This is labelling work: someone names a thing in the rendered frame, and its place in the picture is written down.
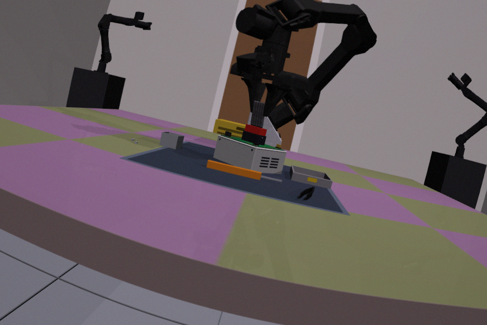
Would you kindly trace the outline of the dark blue work mat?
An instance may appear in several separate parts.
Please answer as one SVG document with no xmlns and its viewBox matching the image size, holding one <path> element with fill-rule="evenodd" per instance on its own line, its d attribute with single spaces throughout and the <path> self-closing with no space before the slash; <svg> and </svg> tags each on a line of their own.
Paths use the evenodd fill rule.
<svg viewBox="0 0 487 325">
<path fill-rule="evenodd" d="M 262 173 L 282 182 L 262 177 L 258 180 L 208 168 L 209 160 L 230 165 L 213 158 L 214 151 L 215 148 L 184 141 L 179 149 L 164 146 L 121 159 L 228 189 L 350 216 L 332 189 L 291 180 L 290 166 L 283 165 L 281 174 Z M 307 194 L 298 199 L 303 190 L 311 187 L 315 189 L 310 199 L 303 200 Z"/>
</svg>

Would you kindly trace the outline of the red power plug with black cables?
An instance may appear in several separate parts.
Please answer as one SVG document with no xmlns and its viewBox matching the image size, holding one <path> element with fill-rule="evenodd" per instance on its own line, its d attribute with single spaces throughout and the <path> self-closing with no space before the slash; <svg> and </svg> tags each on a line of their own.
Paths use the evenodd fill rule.
<svg viewBox="0 0 487 325">
<path fill-rule="evenodd" d="M 254 101 L 253 103 L 253 110 L 252 110 L 252 118 L 251 118 L 251 125 L 246 124 L 245 131 L 250 133 L 254 133 L 257 135 L 265 136 L 267 129 L 263 129 L 264 123 L 264 105 L 265 103 Z"/>
</svg>

